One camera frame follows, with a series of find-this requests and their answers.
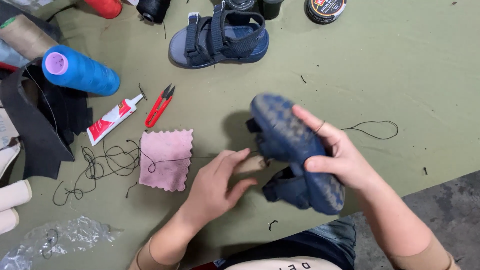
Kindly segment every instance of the white t-shirt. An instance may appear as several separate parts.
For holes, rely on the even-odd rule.
[[[275,258],[239,263],[225,270],[342,270],[335,264],[313,257]]]

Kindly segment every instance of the blue thread spool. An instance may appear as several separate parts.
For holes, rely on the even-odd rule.
[[[58,86],[102,96],[113,95],[120,87],[115,71],[64,45],[45,53],[42,69],[45,77]]]

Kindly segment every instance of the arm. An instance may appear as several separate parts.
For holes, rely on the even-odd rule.
[[[249,153],[249,149],[223,151],[201,168],[185,203],[137,253],[130,270],[177,269],[193,237],[210,221],[232,209],[245,191],[257,184],[254,179],[244,179],[231,190],[228,188],[235,167]]]
[[[343,131],[298,105],[293,113],[317,131],[332,154],[309,158],[306,170],[335,174],[355,190],[375,240],[396,269],[457,269],[432,231],[375,172]]]

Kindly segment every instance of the pink cloth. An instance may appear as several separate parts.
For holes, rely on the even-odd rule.
[[[192,157],[192,133],[193,130],[144,132],[139,183],[167,191],[184,191]]]

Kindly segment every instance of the clear plastic wrap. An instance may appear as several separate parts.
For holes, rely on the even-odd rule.
[[[34,259],[50,259],[68,252],[84,251],[98,242],[117,239],[123,230],[81,216],[72,221],[47,223],[27,233],[20,245],[0,262],[1,270],[30,270]]]

